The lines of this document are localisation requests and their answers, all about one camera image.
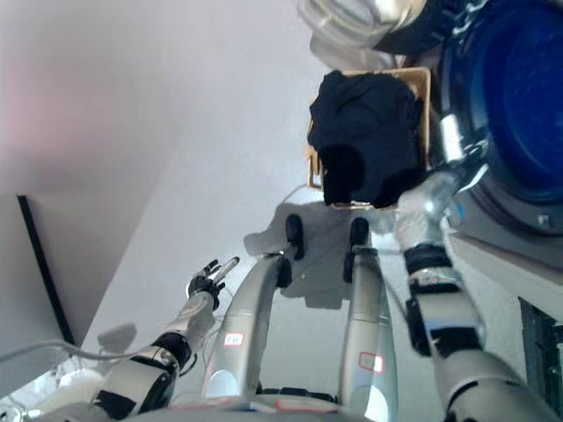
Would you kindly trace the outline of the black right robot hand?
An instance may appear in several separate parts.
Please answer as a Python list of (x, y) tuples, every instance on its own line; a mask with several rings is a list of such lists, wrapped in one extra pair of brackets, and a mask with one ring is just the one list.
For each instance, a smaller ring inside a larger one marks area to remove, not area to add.
[(487, 170), (489, 140), (483, 138), (466, 143), (457, 116), (453, 113), (441, 118), (439, 128), (444, 161), (449, 169), (456, 172), (460, 189), (468, 189), (478, 183)]

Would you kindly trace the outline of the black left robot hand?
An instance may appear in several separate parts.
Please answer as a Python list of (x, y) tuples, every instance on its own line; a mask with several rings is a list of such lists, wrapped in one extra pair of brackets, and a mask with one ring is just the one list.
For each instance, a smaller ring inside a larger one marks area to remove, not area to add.
[(187, 295), (191, 296), (200, 292), (208, 293), (212, 297), (212, 310), (217, 310), (220, 305), (219, 295), (226, 287), (223, 280), (239, 262), (240, 257), (238, 256), (228, 259), (222, 264), (218, 259), (213, 259), (190, 280)]

